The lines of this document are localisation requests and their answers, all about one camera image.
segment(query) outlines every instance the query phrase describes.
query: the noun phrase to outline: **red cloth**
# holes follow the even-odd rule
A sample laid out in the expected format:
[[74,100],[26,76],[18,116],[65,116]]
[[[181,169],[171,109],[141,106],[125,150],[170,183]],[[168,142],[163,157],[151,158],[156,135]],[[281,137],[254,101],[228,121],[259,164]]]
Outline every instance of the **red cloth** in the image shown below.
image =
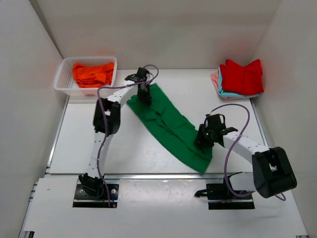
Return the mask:
[[84,66],[82,63],[73,65],[73,76],[80,88],[99,88],[111,85],[114,63]]
[[227,59],[226,65],[221,64],[222,89],[241,95],[263,93],[262,67],[259,59],[245,67]]

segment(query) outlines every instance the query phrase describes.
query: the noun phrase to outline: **white panel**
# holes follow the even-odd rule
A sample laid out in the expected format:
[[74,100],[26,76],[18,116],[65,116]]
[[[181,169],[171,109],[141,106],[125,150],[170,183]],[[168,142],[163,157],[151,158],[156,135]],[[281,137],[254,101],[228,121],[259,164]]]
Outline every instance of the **white panel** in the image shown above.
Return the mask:
[[0,231],[18,237],[65,102],[61,57],[27,0],[0,0]]
[[72,208],[76,176],[39,181],[24,227],[34,238],[294,238],[306,235],[291,192],[254,194],[254,210],[208,210],[204,180],[121,180],[116,209]]
[[[115,85],[136,70],[119,70]],[[193,125],[198,129],[204,122],[205,114],[225,103],[216,94],[210,75],[214,69],[174,69],[160,70],[156,79],[167,97]],[[83,174],[87,169],[94,145],[92,125],[96,100],[83,103],[70,100],[63,125],[57,141],[50,173]],[[238,102],[251,112],[251,119],[245,135],[262,143],[259,128],[252,112],[249,100]],[[226,116],[227,127],[242,129],[247,113],[240,107],[225,107],[218,110]],[[207,172],[223,173],[224,158],[227,149],[220,145],[213,148],[213,159]],[[232,153],[228,171],[250,172],[252,166],[239,155]],[[127,106],[121,109],[121,126],[113,137],[108,151],[105,172],[110,174],[136,173],[196,173],[172,156],[148,132],[143,123]]]
[[262,60],[265,85],[256,107],[270,145],[286,150],[298,207],[317,237],[317,1],[284,0],[255,58]]
[[[233,143],[239,137],[238,131],[233,131],[223,136],[223,145],[225,148],[230,149]],[[252,164],[252,156],[257,152],[265,152],[268,151],[269,148],[266,145],[259,144],[254,140],[251,140],[245,136],[241,136],[238,143],[233,146],[233,150],[235,153],[241,155],[245,158],[249,163]]]
[[249,63],[280,0],[38,0],[63,57],[113,55],[118,68]]

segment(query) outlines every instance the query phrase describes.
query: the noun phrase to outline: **stack of folded clothes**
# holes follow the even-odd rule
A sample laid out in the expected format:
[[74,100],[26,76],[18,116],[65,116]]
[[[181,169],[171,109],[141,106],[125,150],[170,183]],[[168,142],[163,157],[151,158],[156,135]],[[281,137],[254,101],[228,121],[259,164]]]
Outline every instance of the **stack of folded clothes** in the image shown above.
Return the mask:
[[227,59],[218,72],[211,75],[217,94],[225,100],[253,98],[264,92],[262,67],[259,59],[245,67]]

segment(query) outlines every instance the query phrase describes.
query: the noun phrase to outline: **light blue cloth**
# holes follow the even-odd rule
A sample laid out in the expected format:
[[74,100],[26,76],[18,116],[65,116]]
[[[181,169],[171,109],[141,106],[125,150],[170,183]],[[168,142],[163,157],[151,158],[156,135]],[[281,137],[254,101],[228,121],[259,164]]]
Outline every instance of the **light blue cloth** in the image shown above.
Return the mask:
[[234,97],[234,98],[237,98],[237,97],[238,98],[254,98],[254,97],[257,97],[260,95],[260,94],[256,94],[256,95],[245,96],[245,95],[241,95],[241,94],[237,94],[237,93],[230,93],[230,92],[223,91],[223,89],[222,89],[222,74],[221,74],[220,67],[218,68],[218,72],[219,72],[218,92],[219,92],[220,96],[222,96],[222,97]]

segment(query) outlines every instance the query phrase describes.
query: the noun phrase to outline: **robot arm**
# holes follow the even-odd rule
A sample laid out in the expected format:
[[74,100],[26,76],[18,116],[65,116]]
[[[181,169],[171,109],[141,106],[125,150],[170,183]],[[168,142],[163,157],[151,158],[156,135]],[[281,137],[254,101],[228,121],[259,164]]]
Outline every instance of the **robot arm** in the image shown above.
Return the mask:
[[[133,96],[138,95],[140,102],[150,105],[151,104],[151,92],[150,86],[145,84],[149,71],[145,68],[139,68],[136,74],[126,77],[124,83],[121,85],[121,90],[116,91],[107,98],[101,98],[104,111],[102,111],[99,101],[96,103],[95,115],[93,125],[95,127],[95,140],[93,151],[90,157],[89,166],[86,169],[84,175],[79,176],[79,181],[83,185],[85,191],[92,197],[98,197],[100,191],[103,189],[103,181],[101,176],[104,175],[104,165],[106,161],[106,155],[113,136],[118,132],[120,127],[120,111],[121,107]],[[107,120],[107,132],[105,129],[104,115]],[[107,134],[105,144],[102,146],[102,142]]]
[[[224,115],[207,115],[205,123],[199,127],[194,144],[198,147],[212,147],[214,143],[218,143],[230,149],[238,136],[237,129],[226,128]],[[268,198],[297,186],[293,170],[282,148],[269,148],[241,136],[233,151],[253,167],[252,173],[238,173],[229,177],[233,190],[257,191],[262,197]]]

